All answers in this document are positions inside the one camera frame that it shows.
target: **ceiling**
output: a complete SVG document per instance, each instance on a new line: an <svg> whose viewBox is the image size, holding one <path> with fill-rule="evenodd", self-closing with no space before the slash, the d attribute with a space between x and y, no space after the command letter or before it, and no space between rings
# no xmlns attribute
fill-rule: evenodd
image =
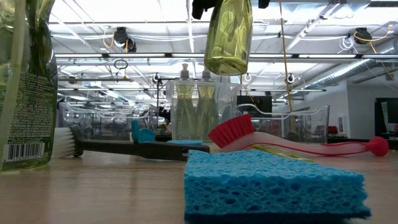
<svg viewBox="0 0 398 224"><path fill-rule="evenodd" d="M371 50L369 44L353 44L349 50L342 48L343 39L348 34L352 35L357 27L366 27L374 38L384 37L389 28L389 35L374 43L376 49L398 34L396 7L366 7L369 1L348 0L349 4L341 5L328 19L320 20L318 17L328 6L328 1L282 2L288 54L355 54L354 48L360 54L369 53ZM190 17L191 3L192 0L56 0L49 25L53 47L56 54L121 53L123 49L115 44L112 47L107 47L105 44L111 45L113 32L117 27L124 26L136 42L137 53L203 53L212 9L204 12L202 19L198 21ZM258 9L256 1L252 1L252 5L254 28L251 53L281 54L282 38L278 37L281 32L279 4L272 1L267 9ZM305 28L307 34L295 39ZM85 62L95 61L94 65L90 66L63 66L64 62L70 60L74 59L57 60L61 78L74 75L79 78L118 79L118 82L111 80L98 84L104 88L152 88L152 76L155 73L162 78L178 77L182 63L189 64L188 69L192 77L200 78L204 69L203 60L189 58L186 60L151 58L151 63L147 63L148 58L126 59L130 66L121 71L114 66L101 65L98 58L84 59ZM323 60L321 63L298 60L289 62L287 71L300 77L301 82L309 82L337 64L334 60ZM251 62L248 73L251 75L251 80L249 82L243 80L243 84L249 87L284 87L285 67L280 60L275 63ZM124 76L130 80L123 81ZM238 82L239 78L234 77L231 81ZM60 82L60 88L83 86L85 84L82 82L76 84ZM87 92L77 94L95 97ZM147 94L136 91L117 94L130 100L151 100Z"/></svg>

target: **sponge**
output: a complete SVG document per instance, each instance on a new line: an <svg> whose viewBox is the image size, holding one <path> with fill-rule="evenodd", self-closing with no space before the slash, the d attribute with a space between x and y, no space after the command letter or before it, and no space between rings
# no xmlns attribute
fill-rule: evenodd
<svg viewBox="0 0 398 224"><path fill-rule="evenodd" d="M367 218L363 182L361 174L258 150L189 151L185 219L330 223Z"/></svg>

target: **table surface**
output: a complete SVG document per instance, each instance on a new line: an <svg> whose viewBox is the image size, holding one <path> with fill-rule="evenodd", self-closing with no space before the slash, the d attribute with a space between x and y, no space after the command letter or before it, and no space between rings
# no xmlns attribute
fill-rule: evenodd
<svg viewBox="0 0 398 224"><path fill-rule="evenodd" d="M366 178L370 220L397 223L398 153L316 157ZM184 162L85 152L49 166L0 175L0 223L184 223Z"/></svg>

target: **dish soap bottle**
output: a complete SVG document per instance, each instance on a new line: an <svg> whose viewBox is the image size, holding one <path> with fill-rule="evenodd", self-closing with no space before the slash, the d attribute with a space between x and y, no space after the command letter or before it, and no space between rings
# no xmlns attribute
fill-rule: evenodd
<svg viewBox="0 0 398 224"><path fill-rule="evenodd" d="M253 15L250 0L219 0L208 31L205 66L217 75L248 71Z"/></svg>
<svg viewBox="0 0 398 224"><path fill-rule="evenodd" d="M172 121L173 140L194 140L195 109L192 103L194 80L189 78L188 64L182 64L181 76L176 80L177 109Z"/></svg>
<svg viewBox="0 0 398 224"><path fill-rule="evenodd" d="M209 132L219 124L218 107L215 99L216 83L210 78L210 71L205 68L202 81L197 83L199 100L197 106L197 137L203 142L210 142Z"/></svg>
<svg viewBox="0 0 398 224"><path fill-rule="evenodd" d="M55 0L0 0L0 170L52 155L57 64L48 27Z"/></svg>

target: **white wall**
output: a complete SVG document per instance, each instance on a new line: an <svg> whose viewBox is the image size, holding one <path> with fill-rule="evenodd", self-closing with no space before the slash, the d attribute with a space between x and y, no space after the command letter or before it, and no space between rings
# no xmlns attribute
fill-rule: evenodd
<svg viewBox="0 0 398 224"><path fill-rule="evenodd" d="M397 97L398 90L392 90L384 85L348 85L351 138L370 139L374 137L374 100Z"/></svg>
<svg viewBox="0 0 398 224"><path fill-rule="evenodd" d="M338 118L343 115L346 121L346 134L350 138L346 81L340 82L338 86L329 86L325 89L326 92L310 93L306 95L304 101L294 101L293 110L300 110L307 107L309 107L310 110L316 110L323 105L329 105L329 126L338 126ZM272 110L275 113L286 113L289 112L289 106L278 106Z"/></svg>

